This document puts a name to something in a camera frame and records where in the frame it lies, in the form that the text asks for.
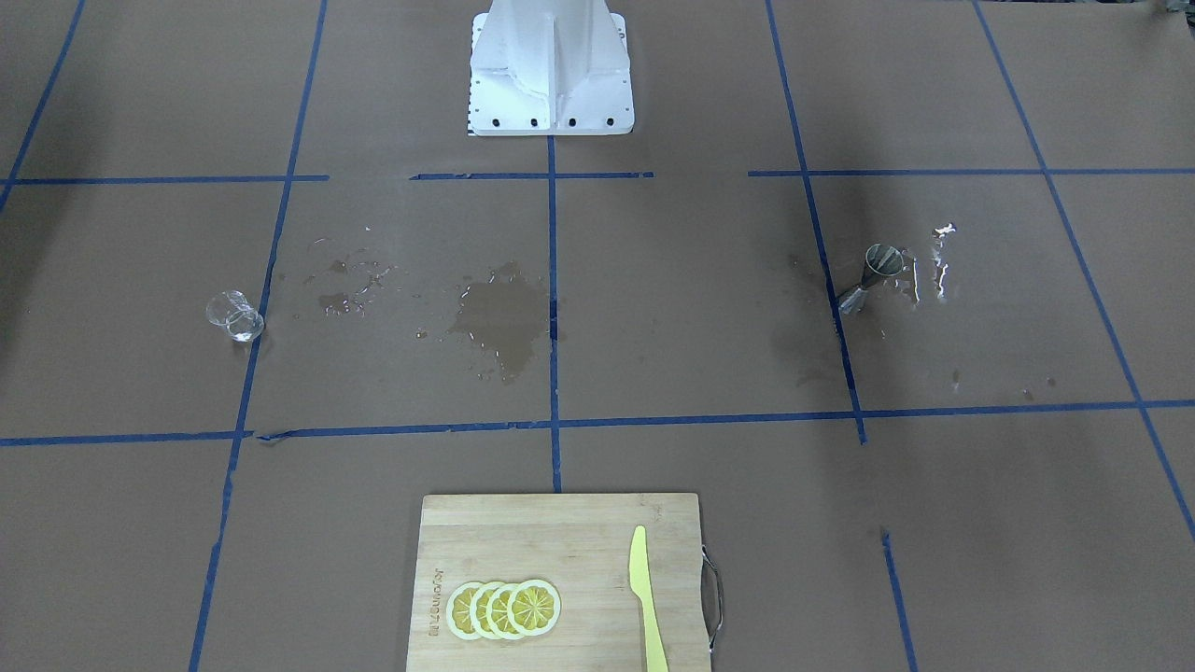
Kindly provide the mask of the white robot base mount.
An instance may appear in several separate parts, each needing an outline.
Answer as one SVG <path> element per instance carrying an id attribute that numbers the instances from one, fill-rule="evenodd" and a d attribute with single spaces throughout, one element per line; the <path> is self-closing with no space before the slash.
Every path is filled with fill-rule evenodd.
<path id="1" fill-rule="evenodd" d="M 495 1 L 472 19 L 470 69 L 471 135 L 633 132 L 626 22 L 605 1 Z"/>

